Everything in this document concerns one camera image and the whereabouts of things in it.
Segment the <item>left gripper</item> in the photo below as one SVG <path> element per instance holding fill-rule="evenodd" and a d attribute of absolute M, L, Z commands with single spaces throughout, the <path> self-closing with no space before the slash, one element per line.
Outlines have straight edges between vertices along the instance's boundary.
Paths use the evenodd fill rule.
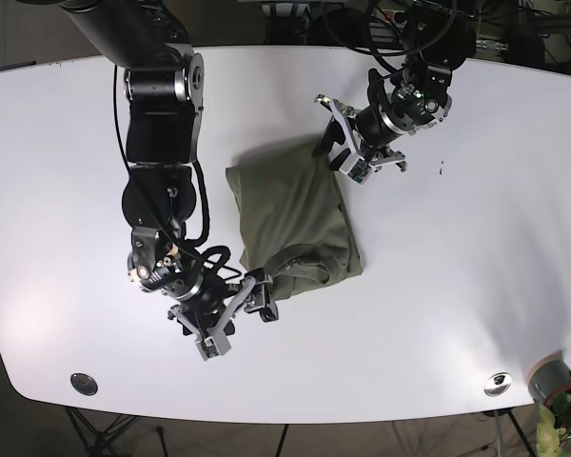
<path fill-rule="evenodd" d="M 406 134 L 406 129 L 402 120 L 391 118 L 395 111 L 388 95 L 369 97 L 365 109 L 354 109 L 323 94 L 315 97 L 315 103 L 327 109 L 331 118 L 312 152 L 313 157 L 328 154 L 333 171 L 350 171 L 351 154 L 363 157 L 374 172 L 387 164 L 395 165 L 401 172 L 407 170 L 405 155 L 390 147 Z"/>

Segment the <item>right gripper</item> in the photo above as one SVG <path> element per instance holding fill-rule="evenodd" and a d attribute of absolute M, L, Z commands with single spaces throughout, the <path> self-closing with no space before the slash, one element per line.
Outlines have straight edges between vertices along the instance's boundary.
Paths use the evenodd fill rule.
<path fill-rule="evenodd" d="M 233 323 L 236 314 L 257 313 L 265 323 L 279 320 L 279 310 L 271 295 L 273 278 L 263 270 L 253 270 L 236 284 L 206 273 L 186 293 L 175 294 L 170 288 L 167 294 L 177 300 L 167 312 L 170 321 L 177 322 L 185 336 L 195 338 L 223 333 L 235 333 Z"/>

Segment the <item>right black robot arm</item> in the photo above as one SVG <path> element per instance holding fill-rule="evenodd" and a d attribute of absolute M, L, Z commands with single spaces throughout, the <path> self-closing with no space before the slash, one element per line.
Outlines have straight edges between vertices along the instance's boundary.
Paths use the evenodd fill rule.
<path fill-rule="evenodd" d="M 230 251 L 187 237 L 195 212 L 208 224 L 205 177 L 197 158 L 204 60 L 161 1 L 64 1 L 62 10 L 114 65 L 113 88 L 128 99 L 127 129 L 116 133 L 128 173 L 122 211 L 131 229 L 129 279 L 173 300 L 168 318 L 195 339 L 204 359 L 226 354 L 240 311 L 275 321 L 262 269 L 233 270 Z"/>

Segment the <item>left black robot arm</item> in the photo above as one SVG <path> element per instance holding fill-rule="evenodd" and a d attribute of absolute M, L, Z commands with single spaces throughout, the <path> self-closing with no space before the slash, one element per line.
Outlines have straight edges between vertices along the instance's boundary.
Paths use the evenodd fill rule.
<path fill-rule="evenodd" d="M 391 145 L 446 119 L 453 73 L 476 50 L 476 32 L 469 24 L 475 8 L 472 1 L 414 2 L 396 32 L 401 49 L 386 54 L 368 34 L 365 52 L 386 73 L 369 70 L 364 109 L 322 94 L 316 97 L 331 118 L 314 156 L 323 156 L 332 170 L 358 184 L 386 164 L 405 171 L 405 155 Z"/>

